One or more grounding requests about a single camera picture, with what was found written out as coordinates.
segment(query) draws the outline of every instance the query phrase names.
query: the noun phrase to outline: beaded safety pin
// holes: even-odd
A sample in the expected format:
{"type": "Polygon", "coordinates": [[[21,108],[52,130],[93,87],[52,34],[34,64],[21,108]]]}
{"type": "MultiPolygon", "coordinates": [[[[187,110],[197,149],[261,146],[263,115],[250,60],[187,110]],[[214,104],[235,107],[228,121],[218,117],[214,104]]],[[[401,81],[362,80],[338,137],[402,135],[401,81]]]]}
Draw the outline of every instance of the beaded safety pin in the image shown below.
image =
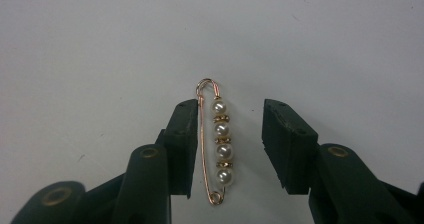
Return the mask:
{"type": "Polygon", "coordinates": [[[199,100],[199,109],[200,109],[200,142],[202,150],[202,166],[203,166],[203,176],[206,186],[206,192],[208,194],[209,202],[212,205],[219,205],[224,201],[225,187],[231,185],[234,179],[233,172],[233,148],[231,145],[230,137],[230,128],[228,122],[230,121],[229,116],[227,115],[227,106],[219,95],[219,88],[215,81],[212,79],[206,78],[203,79],[197,84],[196,94],[199,100]],[[212,102],[212,112],[215,117],[214,121],[214,131],[215,131],[215,143],[216,143],[216,157],[218,170],[215,174],[218,184],[221,186],[221,191],[210,191],[208,174],[206,171],[206,160],[205,160],[205,140],[204,140],[204,97],[202,90],[206,84],[211,83],[213,90],[215,92],[215,98],[212,102]]]}

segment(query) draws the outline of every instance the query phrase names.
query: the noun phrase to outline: gold spacer bead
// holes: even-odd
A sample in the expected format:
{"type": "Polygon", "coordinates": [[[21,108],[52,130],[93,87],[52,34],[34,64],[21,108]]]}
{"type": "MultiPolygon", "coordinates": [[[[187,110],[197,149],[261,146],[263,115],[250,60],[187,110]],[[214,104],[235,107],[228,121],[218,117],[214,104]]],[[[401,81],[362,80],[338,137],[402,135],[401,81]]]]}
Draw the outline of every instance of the gold spacer bead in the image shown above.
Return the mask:
{"type": "Polygon", "coordinates": [[[218,138],[215,138],[215,143],[216,144],[230,144],[231,138],[229,138],[229,137],[218,137],[218,138]]]}
{"type": "Polygon", "coordinates": [[[224,168],[224,167],[233,167],[233,163],[231,163],[231,162],[217,162],[216,163],[216,167],[221,167],[221,168],[224,168]]]}
{"type": "Polygon", "coordinates": [[[216,116],[213,118],[213,122],[217,123],[217,122],[229,122],[230,121],[230,117],[227,115],[220,115],[220,116],[216,116]]]}

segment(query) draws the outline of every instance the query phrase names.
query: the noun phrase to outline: rivet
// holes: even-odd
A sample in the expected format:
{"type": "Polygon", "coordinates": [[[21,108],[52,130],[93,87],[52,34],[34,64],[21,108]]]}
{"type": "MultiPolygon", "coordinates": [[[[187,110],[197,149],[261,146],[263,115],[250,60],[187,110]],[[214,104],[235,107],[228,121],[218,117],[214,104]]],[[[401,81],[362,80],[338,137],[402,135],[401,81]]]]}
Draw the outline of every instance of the rivet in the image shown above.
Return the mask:
{"type": "Polygon", "coordinates": [[[41,199],[41,203],[45,206],[55,206],[64,202],[72,194],[72,189],[69,187],[58,187],[48,192],[41,199]]]}
{"type": "Polygon", "coordinates": [[[347,152],[345,149],[340,147],[329,147],[328,151],[337,157],[347,157],[349,155],[349,152],[347,152]]]}
{"type": "Polygon", "coordinates": [[[155,148],[146,148],[142,150],[140,154],[143,158],[152,158],[155,157],[158,153],[159,151],[155,148]]]}

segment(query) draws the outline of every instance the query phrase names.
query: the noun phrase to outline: white surface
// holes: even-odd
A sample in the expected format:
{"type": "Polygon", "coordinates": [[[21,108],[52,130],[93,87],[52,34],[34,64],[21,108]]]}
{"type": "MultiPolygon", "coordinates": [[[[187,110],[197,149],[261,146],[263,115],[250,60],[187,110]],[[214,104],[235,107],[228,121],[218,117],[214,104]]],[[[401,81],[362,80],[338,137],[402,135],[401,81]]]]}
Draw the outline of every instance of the white surface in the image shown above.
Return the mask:
{"type": "Polygon", "coordinates": [[[173,223],[313,223],[263,151],[265,98],[415,193],[423,23],[424,0],[0,0],[0,222],[46,185],[124,172],[204,77],[231,105],[237,179],[211,207],[198,162],[173,223]]]}

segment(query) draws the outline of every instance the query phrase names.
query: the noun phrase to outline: pearl bead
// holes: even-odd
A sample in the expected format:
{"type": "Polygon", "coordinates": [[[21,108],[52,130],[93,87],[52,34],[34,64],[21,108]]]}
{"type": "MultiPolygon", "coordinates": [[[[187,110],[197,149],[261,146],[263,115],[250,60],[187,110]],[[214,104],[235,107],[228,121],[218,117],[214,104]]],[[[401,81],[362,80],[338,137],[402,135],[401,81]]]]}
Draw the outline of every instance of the pearl bead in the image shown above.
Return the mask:
{"type": "Polygon", "coordinates": [[[216,147],[216,157],[218,160],[231,160],[233,158],[233,147],[231,144],[220,144],[216,147]]]}
{"type": "Polygon", "coordinates": [[[228,136],[230,134],[230,125],[227,122],[216,123],[215,134],[217,136],[228,136]]]}
{"type": "Polygon", "coordinates": [[[216,172],[216,181],[226,187],[233,183],[234,171],[231,168],[221,168],[216,172]]]}
{"type": "Polygon", "coordinates": [[[227,105],[220,98],[212,102],[211,109],[215,115],[224,115],[227,112],[227,105]]]}

